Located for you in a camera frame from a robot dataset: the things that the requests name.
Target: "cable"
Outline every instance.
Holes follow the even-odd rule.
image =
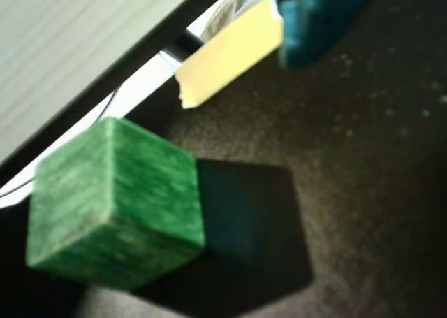
[[[115,100],[115,97],[117,96],[119,89],[121,89],[122,84],[120,84],[114,91],[113,93],[110,95],[110,99],[109,101],[106,103],[106,105],[104,106],[103,110],[101,111],[101,113],[99,113],[98,117],[95,119],[95,121],[93,121],[93,124],[95,122],[98,122],[105,114],[105,112],[107,112],[107,110],[109,109],[110,105],[112,104],[112,102]],[[21,188],[25,187],[26,185],[28,185],[29,183],[33,182],[34,178],[30,178],[27,181],[23,182],[22,184],[12,188],[11,190],[0,194],[0,199],[2,199],[3,197],[9,196],[10,194],[20,190]]]

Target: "green block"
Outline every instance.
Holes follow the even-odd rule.
[[[36,169],[32,268],[134,289],[204,246],[195,159],[130,122],[105,118]]]

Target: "blue-green object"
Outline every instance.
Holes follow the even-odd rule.
[[[279,61],[284,68],[314,63],[337,42],[370,0],[288,0],[279,11],[284,41]]]
[[[135,289],[205,247],[196,160],[126,120],[105,118],[39,163],[27,265]]]

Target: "teal block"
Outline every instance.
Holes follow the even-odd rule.
[[[135,289],[204,246],[196,160],[131,122],[104,118],[36,169],[32,268]]]

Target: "yellow block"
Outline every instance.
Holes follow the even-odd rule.
[[[183,108],[194,108],[276,49],[283,38],[276,0],[260,0],[178,68]]]

